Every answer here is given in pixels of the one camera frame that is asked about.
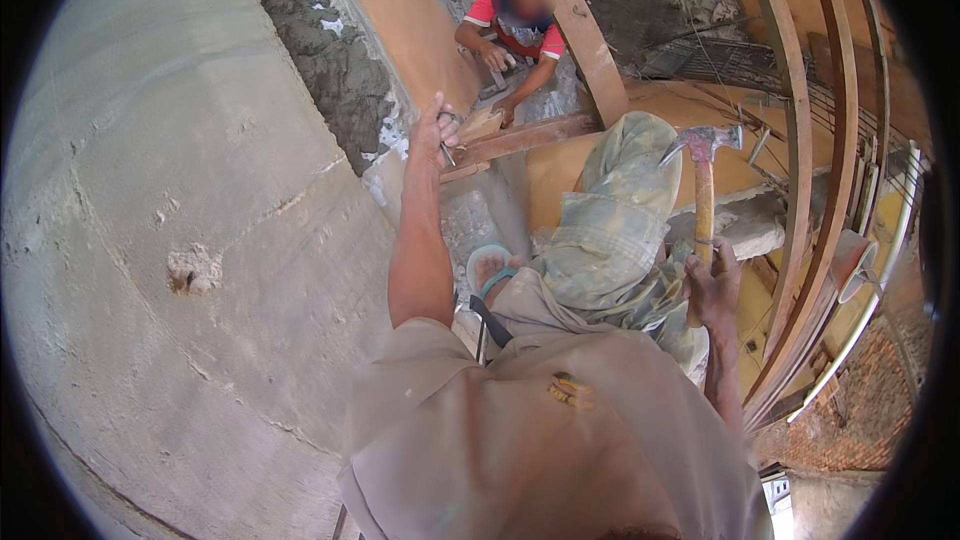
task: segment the hand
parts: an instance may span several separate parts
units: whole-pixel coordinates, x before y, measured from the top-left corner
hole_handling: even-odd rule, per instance
[[[480,56],[483,62],[492,72],[506,72],[509,53],[506,48],[496,45],[493,42],[487,42],[480,50]]]
[[[426,160],[440,169],[448,165],[447,157],[440,150],[440,143],[448,147],[456,147],[460,143],[457,135],[460,123],[450,116],[452,112],[453,107],[444,103],[444,93],[438,91],[410,128],[411,159]]]
[[[500,129],[507,129],[508,127],[514,124],[514,116],[516,115],[514,111],[517,109],[517,104],[510,98],[506,96],[500,98],[497,102],[493,103],[493,107],[490,109],[490,114],[496,114],[498,111],[503,113],[503,120],[500,121]]]
[[[683,296],[708,331],[732,325],[737,326],[737,299],[740,293],[740,264],[734,247],[726,237],[713,239],[717,254],[712,271],[696,255],[686,258],[683,270]]]

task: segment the flip-flop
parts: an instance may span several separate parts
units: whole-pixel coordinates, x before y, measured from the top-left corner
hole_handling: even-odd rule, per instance
[[[498,256],[503,257],[503,268],[497,271],[496,274],[490,279],[486,280],[486,282],[483,284],[483,287],[478,288],[477,262],[481,259]],[[517,275],[517,270],[514,267],[507,266],[507,264],[510,263],[510,258],[513,256],[513,253],[511,253],[506,246],[499,242],[490,242],[474,248],[473,252],[470,253],[469,258],[466,260],[466,281],[470,283],[470,289],[473,290],[473,293],[483,300],[487,297],[487,293],[497,282],[504,278],[512,278]]]

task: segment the curved concrete wall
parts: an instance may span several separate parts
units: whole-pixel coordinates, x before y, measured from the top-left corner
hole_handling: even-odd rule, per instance
[[[393,233],[259,0],[67,0],[3,191],[8,329],[54,451],[171,534],[329,534]]]

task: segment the red shirt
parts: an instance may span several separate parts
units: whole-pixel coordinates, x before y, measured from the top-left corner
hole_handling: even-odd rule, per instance
[[[559,59],[560,55],[564,54],[564,37],[560,35],[556,23],[551,23],[543,34],[529,28],[507,26],[505,29],[500,26],[498,21],[497,12],[494,10],[494,0],[474,1],[463,20],[481,28],[493,26],[493,30],[496,31],[500,40],[520,56],[536,59],[543,54],[551,59]]]

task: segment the hammer head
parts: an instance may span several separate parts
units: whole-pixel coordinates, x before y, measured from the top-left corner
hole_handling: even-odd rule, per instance
[[[659,166],[663,167],[669,163],[684,147],[690,149],[690,159],[693,161],[714,161],[714,153],[719,147],[743,149],[743,127],[738,125],[724,129],[712,125],[700,125],[683,130],[677,134],[677,138],[663,153]]]

